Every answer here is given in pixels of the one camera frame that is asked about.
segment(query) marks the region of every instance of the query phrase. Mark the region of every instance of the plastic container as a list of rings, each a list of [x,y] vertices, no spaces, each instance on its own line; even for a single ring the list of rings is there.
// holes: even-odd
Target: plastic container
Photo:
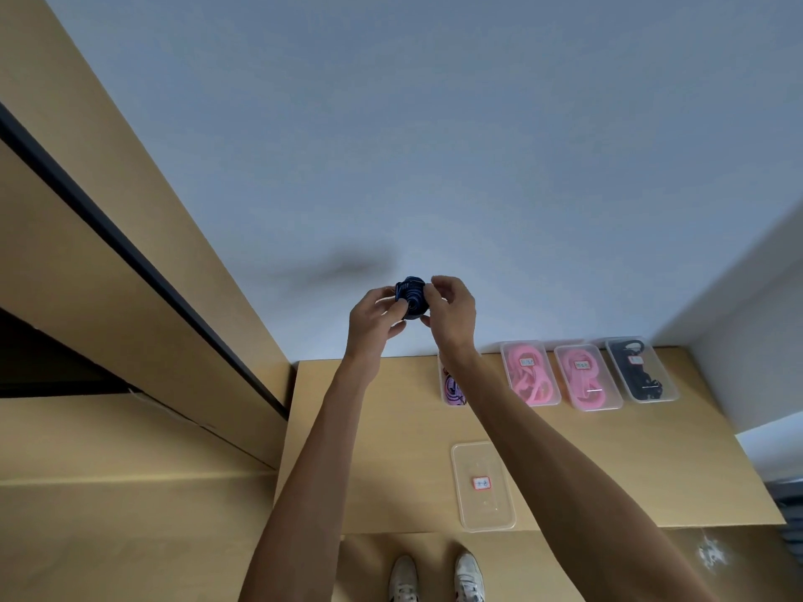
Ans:
[[[556,405],[560,389],[544,344],[538,340],[503,342],[499,347],[507,384],[527,405]]]
[[[583,412],[618,409],[625,404],[616,381],[593,344],[567,344],[555,348],[568,399]]]
[[[622,390],[640,404],[674,401],[680,396],[650,343],[639,336],[607,338],[605,346]]]
[[[463,528],[486,532],[516,526],[507,474],[494,445],[489,441],[457,444],[451,454]]]
[[[465,405],[466,395],[463,394],[455,379],[451,377],[441,363],[441,355],[437,356],[437,371],[441,381],[441,399],[443,399],[443,403],[451,406]]]

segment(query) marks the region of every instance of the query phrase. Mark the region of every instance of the white sneaker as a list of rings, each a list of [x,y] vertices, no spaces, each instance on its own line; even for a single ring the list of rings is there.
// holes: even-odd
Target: white sneaker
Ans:
[[[409,556],[396,560],[388,581],[389,602],[418,602],[418,571]]]
[[[483,573],[468,551],[460,554],[455,562],[455,598],[457,602],[485,602]]]

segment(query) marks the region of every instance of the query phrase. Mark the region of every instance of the wooden table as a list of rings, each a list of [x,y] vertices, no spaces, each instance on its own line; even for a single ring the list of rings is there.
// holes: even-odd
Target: wooden table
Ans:
[[[583,413],[568,404],[561,386],[562,403],[534,409],[613,477],[658,526],[782,523],[688,353],[663,348],[658,354],[678,385],[677,401],[626,401],[622,409]],[[504,378],[499,355],[484,358]],[[299,365],[279,491],[339,363]],[[383,359],[357,432],[344,534],[461,531],[450,449],[482,440],[487,434],[471,408],[441,400],[434,356]],[[509,476],[508,482],[515,530],[538,530]]]

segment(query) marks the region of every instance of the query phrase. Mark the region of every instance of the pink coiled cable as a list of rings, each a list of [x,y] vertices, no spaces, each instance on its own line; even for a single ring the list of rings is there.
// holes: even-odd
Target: pink coiled cable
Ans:
[[[507,353],[511,387],[527,405],[543,405],[552,399],[552,380],[544,369],[541,352],[529,344],[519,344]]]
[[[566,373],[568,391],[587,409],[605,405],[605,390],[597,381],[600,366],[588,351],[573,348],[560,357],[560,365]]]

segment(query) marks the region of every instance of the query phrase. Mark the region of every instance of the white label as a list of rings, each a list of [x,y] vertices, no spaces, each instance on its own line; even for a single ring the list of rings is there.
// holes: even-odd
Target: white label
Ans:
[[[474,485],[475,490],[490,490],[491,478],[490,477],[473,477],[471,484]]]

